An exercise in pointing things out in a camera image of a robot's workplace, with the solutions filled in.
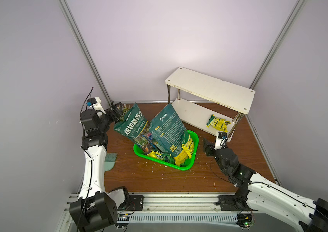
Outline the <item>dark green flower soil bag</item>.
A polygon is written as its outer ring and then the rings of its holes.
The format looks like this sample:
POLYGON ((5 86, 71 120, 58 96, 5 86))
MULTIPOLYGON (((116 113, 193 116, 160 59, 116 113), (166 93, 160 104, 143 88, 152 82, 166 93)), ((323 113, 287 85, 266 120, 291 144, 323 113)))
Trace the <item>dark green flower soil bag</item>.
POLYGON ((134 142, 145 155, 154 149, 151 142, 145 137, 145 134, 149 132, 148 128, 149 121, 136 103, 129 107, 119 122, 114 125, 114 131, 134 142))

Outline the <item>teal and yellow fertilizer bag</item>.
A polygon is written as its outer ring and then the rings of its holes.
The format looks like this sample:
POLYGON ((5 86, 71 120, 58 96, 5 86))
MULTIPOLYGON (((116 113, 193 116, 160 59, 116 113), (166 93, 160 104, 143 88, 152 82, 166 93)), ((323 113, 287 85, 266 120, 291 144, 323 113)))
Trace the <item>teal and yellow fertilizer bag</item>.
POLYGON ((164 154, 168 154, 169 159, 173 160, 176 166, 182 166, 192 158, 194 140, 172 104, 166 105, 151 120, 149 131, 164 154))

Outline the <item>yellow green packet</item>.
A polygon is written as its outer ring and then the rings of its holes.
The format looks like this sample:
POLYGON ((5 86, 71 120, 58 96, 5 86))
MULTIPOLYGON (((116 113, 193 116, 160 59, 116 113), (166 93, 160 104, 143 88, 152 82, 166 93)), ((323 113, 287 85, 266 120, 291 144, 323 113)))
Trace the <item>yellow green packet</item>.
POLYGON ((172 155, 169 153, 161 153, 159 151, 153 150, 150 153, 148 153, 146 156, 157 159, 157 160, 161 160, 164 162, 168 162, 172 155))

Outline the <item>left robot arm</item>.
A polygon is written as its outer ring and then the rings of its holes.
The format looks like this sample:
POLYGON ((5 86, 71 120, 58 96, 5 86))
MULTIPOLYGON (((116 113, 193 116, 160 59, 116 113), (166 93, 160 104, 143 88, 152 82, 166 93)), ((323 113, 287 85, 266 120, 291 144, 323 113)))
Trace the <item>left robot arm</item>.
POLYGON ((130 196, 122 186, 110 192, 105 189, 107 131, 123 115, 122 103, 104 110, 99 104, 88 103, 82 108, 81 149, 85 155, 83 183, 78 200, 70 204, 69 213, 78 232, 95 232, 117 223, 119 207, 128 207, 130 196))

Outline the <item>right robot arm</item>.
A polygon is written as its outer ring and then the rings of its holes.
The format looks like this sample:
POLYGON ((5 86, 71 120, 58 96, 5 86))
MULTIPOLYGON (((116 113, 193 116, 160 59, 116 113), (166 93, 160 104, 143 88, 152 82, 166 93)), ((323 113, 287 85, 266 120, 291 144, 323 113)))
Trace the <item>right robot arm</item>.
POLYGON ((238 188, 233 196, 237 209, 268 214, 298 232, 328 232, 327 201, 300 196, 269 181, 240 163, 226 139, 217 138, 215 143, 203 139, 203 152, 214 158, 228 182, 238 188))

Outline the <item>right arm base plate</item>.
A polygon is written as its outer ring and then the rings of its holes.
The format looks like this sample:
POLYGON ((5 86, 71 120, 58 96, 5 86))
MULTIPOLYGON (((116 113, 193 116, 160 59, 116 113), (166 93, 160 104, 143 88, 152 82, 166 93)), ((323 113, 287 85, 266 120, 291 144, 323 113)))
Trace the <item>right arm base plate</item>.
POLYGON ((247 205, 247 197, 237 195, 219 195, 216 206, 221 207, 221 211, 250 211, 247 205))

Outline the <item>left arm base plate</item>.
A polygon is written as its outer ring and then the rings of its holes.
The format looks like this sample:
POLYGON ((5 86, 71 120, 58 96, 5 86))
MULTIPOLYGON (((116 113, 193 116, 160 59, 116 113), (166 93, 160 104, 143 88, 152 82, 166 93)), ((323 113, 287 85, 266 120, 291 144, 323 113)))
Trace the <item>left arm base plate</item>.
POLYGON ((129 200, 126 200, 118 208, 118 212, 124 211, 142 211, 144 205, 143 195, 130 195, 129 200))

